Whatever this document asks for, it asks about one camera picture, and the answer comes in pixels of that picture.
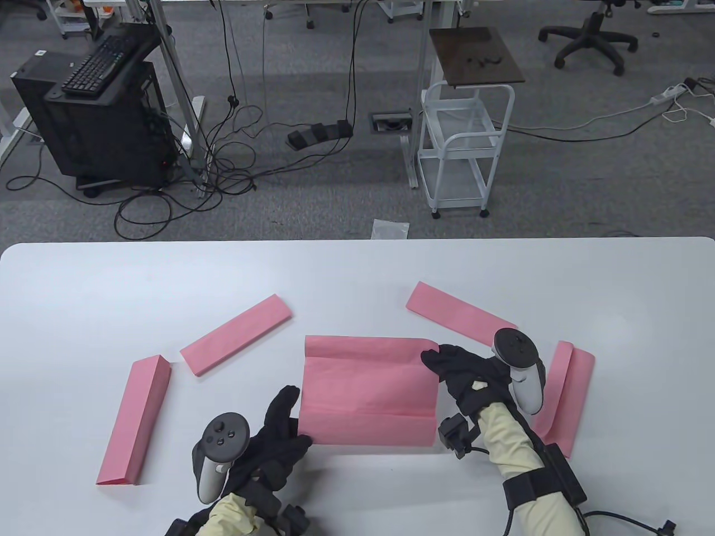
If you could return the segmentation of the person's left hand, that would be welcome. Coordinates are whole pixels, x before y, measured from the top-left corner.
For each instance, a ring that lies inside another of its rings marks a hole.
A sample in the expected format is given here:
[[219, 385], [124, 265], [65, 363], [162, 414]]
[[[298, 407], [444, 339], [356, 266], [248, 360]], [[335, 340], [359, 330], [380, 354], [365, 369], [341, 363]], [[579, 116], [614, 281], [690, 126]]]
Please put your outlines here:
[[232, 465], [222, 497], [239, 494], [252, 475], [266, 463], [276, 462], [289, 476], [297, 462], [306, 456], [313, 444], [310, 436], [297, 433], [297, 419], [291, 411], [301, 395], [297, 386], [284, 386], [266, 410], [263, 427], [252, 436], [249, 445]]

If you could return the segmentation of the person's right hand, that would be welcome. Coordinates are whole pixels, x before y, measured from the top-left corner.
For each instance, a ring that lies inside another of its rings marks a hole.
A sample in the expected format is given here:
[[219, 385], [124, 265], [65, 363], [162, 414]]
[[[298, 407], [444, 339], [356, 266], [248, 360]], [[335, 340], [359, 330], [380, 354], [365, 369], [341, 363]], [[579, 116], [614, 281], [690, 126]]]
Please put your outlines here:
[[516, 408], [509, 369], [498, 358], [485, 359], [462, 347], [443, 344], [438, 350], [423, 351], [421, 359], [445, 383], [464, 416], [478, 419], [493, 403]]

